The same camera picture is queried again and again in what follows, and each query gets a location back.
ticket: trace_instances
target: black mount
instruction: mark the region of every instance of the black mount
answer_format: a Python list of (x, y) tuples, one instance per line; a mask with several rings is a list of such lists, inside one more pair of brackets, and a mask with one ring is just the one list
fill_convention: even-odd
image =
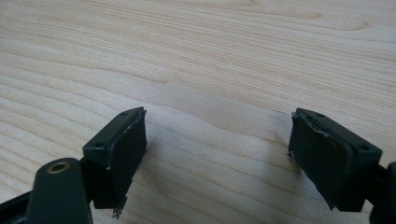
[(145, 115), (143, 107), (124, 111), (83, 147), (80, 161), (42, 166), (31, 192), (0, 204), (0, 223), (92, 223), (91, 201), (118, 217), (146, 153)]
[(396, 162), (385, 169), (381, 149), (322, 114), (298, 108), (292, 120), (289, 155), (331, 209), (360, 212), (368, 199), (372, 224), (396, 223)]

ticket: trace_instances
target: rectangular black block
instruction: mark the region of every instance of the rectangular black block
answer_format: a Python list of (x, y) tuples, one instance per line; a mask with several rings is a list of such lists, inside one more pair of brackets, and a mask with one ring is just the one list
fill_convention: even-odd
[(382, 150), (314, 111), (298, 108), (292, 120), (290, 155), (331, 209), (359, 212)]

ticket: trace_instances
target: wood grain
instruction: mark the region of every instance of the wood grain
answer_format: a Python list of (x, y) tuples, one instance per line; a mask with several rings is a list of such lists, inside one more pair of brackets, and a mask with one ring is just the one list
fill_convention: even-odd
[(142, 105), (148, 154), (95, 223), (368, 223), (288, 159), (290, 112), (396, 161), (396, 2), (5, 0), (0, 94), (0, 202)]

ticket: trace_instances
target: screw hole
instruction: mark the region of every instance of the screw hole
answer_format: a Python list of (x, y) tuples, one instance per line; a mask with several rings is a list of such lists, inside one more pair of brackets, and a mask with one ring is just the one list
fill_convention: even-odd
[(58, 174), (60, 172), (63, 172), (67, 169), (69, 169), (70, 167), (70, 163), (67, 161), (59, 161), (56, 162), (55, 164), (51, 165), (49, 167), (49, 169), (47, 170), (47, 173), (54, 175), (54, 174)]
[(102, 147), (102, 146), (104, 146), (105, 145), (105, 143), (96, 143), (95, 144), (95, 147)]
[(367, 146), (358, 146), (359, 148), (361, 148), (361, 149), (363, 149), (363, 150), (368, 150), (368, 149), (370, 149), (369, 147), (367, 147)]

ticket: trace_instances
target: black plastic part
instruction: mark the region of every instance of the black plastic part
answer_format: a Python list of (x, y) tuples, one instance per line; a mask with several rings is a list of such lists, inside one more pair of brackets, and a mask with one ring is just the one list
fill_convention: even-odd
[(290, 155), (331, 209), (359, 212), (382, 150), (314, 111), (298, 108), (292, 120)]
[(84, 147), (80, 161), (88, 200), (95, 208), (113, 208), (118, 216), (126, 203), (132, 177), (146, 153), (146, 110), (118, 114)]
[(370, 223), (394, 224), (396, 223), (396, 161), (388, 166), (382, 177), (384, 188), (376, 190), (381, 197), (374, 203)]
[(86, 198), (79, 161), (52, 161), (35, 175), (26, 223), (92, 223)]
[(26, 220), (26, 210), (30, 191), (0, 204), (0, 223), (22, 224)]

